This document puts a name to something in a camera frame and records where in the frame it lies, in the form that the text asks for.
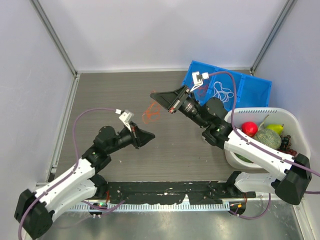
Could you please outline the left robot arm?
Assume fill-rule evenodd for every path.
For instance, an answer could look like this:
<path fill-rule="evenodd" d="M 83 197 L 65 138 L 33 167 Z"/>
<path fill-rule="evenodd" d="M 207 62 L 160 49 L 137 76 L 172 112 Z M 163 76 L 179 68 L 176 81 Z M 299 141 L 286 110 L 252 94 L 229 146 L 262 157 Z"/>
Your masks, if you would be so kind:
<path fill-rule="evenodd" d="M 102 199 L 108 183 L 98 173 L 111 162 L 111 154 L 129 145 L 143 147 L 156 136 L 130 122 L 120 132 L 102 127 L 93 145 L 66 172 L 32 192 L 24 190 L 18 199 L 14 218 L 18 239 L 26 231 L 32 239 L 44 235 L 53 223 L 75 204 L 88 198 Z"/>

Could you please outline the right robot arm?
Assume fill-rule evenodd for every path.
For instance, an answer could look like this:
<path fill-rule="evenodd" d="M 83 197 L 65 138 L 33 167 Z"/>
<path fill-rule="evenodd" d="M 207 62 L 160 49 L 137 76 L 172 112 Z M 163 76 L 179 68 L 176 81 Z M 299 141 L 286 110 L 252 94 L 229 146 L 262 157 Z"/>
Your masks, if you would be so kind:
<path fill-rule="evenodd" d="M 267 147 L 245 135 L 225 121 L 227 111 L 218 98 L 200 105 L 186 85 L 168 92 L 152 92 L 150 97 L 173 114 L 180 111 L 204 129 L 202 136 L 212 146 L 241 155 L 259 165 L 266 173 L 248 174 L 235 171 L 226 184 L 226 193 L 233 198 L 246 192 L 275 194 L 291 205 L 299 205 L 312 179 L 309 159 Z"/>

